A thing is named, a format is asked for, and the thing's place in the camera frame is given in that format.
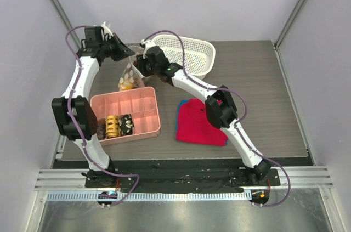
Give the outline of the clear polka dot zip bag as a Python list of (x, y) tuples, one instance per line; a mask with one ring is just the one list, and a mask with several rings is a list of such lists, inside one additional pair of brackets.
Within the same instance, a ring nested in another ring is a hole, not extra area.
[(144, 49), (139, 46), (129, 46), (129, 49), (134, 51), (134, 55), (128, 58), (127, 66), (124, 69), (118, 84), (129, 82), (133, 85), (133, 89), (143, 88), (146, 86), (146, 82), (149, 78), (143, 76), (137, 68), (137, 56), (143, 55)]

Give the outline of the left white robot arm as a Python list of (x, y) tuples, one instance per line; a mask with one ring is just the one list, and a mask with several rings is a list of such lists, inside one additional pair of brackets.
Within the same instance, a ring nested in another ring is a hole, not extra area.
[(120, 61), (132, 51), (108, 28), (84, 26), (81, 47), (72, 53), (75, 70), (62, 96), (52, 100), (53, 114), (59, 133), (78, 146), (89, 170), (99, 172), (98, 182), (109, 188), (116, 183), (118, 174), (97, 137), (97, 117), (88, 97), (102, 62), (106, 58)]

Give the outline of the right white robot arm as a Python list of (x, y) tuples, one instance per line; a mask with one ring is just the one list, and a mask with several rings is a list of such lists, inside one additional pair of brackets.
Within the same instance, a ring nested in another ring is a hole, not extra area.
[(238, 118), (237, 107), (226, 86), (215, 87), (187, 73), (183, 66), (169, 62), (158, 46), (137, 54), (136, 66), (145, 77), (155, 75), (162, 82), (180, 88), (202, 101), (207, 121), (214, 128), (220, 129), (240, 154), (250, 183), (261, 185), (266, 181), (271, 164), (245, 133)]

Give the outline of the yellow fake fruit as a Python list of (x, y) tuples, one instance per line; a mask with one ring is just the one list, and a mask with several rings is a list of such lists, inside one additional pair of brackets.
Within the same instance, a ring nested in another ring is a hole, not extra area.
[(119, 91), (126, 91), (133, 89), (133, 85), (131, 83), (121, 83), (118, 85)]

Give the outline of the pink divided organizer tray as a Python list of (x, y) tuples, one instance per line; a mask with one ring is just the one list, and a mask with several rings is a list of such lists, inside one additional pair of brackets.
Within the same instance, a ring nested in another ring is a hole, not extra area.
[(91, 98), (90, 105), (97, 117), (98, 126), (106, 124), (106, 118), (110, 115), (130, 115), (134, 124), (132, 134), (102, 139), (102, 146), (153, 138), (160, 133), (161, 123), (153, 87), (95, 95)]

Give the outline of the white perforated plastic basket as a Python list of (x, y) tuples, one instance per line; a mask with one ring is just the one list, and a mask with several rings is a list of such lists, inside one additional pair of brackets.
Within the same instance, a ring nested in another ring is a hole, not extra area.
[[(215, 58), (215, 47), (203, 40), (181, 37), (185, 51), (185, 69), (187, 73), (203, 80), (212, 70)], [(183, 64), (183, 51), (175, 35), (161, 34), (151, 39), (159, 46), (171, 63)]]

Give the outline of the black white patterned sock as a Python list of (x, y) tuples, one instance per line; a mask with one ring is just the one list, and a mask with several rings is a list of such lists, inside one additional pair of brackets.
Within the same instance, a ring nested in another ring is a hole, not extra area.
[(131, 114), (125, 114), (118, 117), (118, 128), (120, 136), (132, 135), (134, 131), (134, 122)]

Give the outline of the yellow patterned rolled sock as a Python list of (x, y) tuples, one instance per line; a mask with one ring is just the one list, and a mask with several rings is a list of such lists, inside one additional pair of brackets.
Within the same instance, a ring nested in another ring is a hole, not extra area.
[(110, 115), (105, 120), (106, 138), (117, 138), (120, 136), (118, 116)]

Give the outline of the brown patterned rolled sock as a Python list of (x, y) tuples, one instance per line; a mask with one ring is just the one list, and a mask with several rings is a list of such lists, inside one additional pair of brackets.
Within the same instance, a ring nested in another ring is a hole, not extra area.
[(106, 139), (106, 125), (101, 124), (97, 126), (97, 137), (99, 140), (105, 140)]

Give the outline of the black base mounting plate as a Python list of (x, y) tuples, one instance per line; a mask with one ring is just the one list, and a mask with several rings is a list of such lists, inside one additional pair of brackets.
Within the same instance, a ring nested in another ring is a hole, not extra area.
[(312, 166), (310, 157), (276, 158), (267, 176), (254, 183), (240, 159), (114, 160), (118, 174), (138, 174), (136, 193), (229, 193), (244, 186), (278, 186), (278, 165)]

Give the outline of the right aluminium frame post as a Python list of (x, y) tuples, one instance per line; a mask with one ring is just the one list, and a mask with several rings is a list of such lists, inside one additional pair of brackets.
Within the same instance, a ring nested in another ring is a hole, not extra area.
[(307, 0), (297, 0), (295, 6), (293, 7), (289, 17), (287, 18), (287, 20), (284, 24), (276, 42), (274, 43), (275, 50), (279, 50), (280, 46), (282, 45), (283, 41), (285, 40), (287, 34), (289, 33), (292, 25), (295, 22), (295, 20), (298, 18), (299, 14), (301, 13), (306, 2), (307, 2)]

